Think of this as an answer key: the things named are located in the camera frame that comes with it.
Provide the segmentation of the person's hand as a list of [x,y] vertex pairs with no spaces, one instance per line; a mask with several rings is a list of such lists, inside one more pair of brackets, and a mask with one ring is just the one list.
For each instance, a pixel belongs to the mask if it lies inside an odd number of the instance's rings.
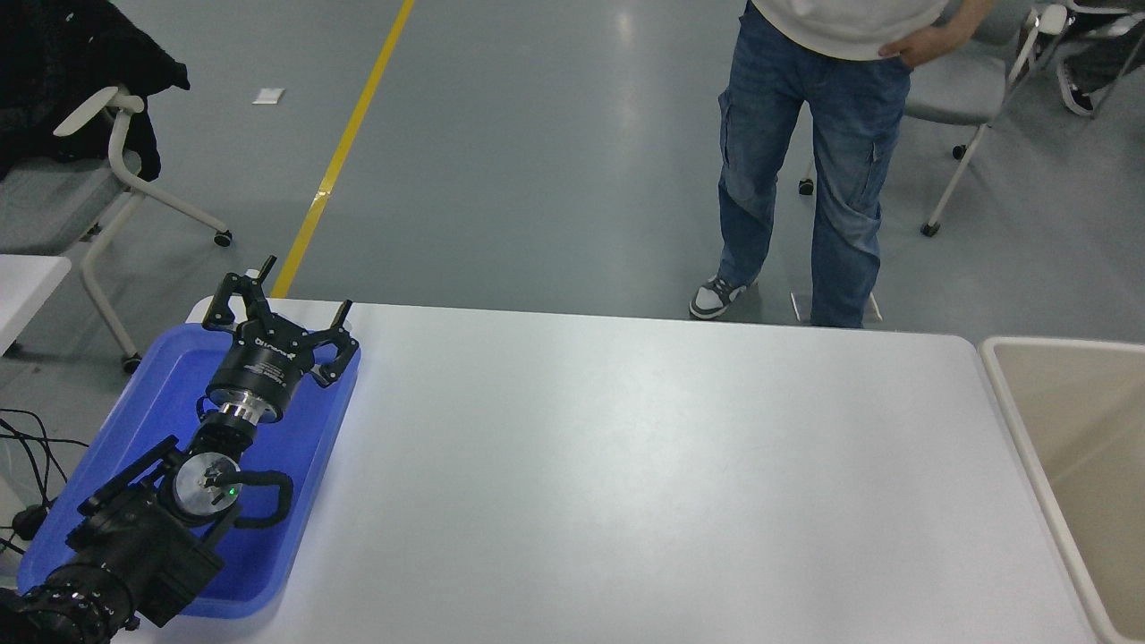
[[900,60],[905,66],[916,69],[957,50],[969,40],[965,30],[950,23],[925,26],[897,41],[881,46],[878,56]]

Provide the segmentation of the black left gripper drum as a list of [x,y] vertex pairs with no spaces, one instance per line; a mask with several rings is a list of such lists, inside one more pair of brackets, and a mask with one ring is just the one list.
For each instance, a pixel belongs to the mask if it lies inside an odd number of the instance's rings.
[[206,387],[218,408],[227,403],[260,407],[261,419],[281,419],[302,376],[311,370],[308,331],[289,319],[246,319],[234,329],[232,346]]

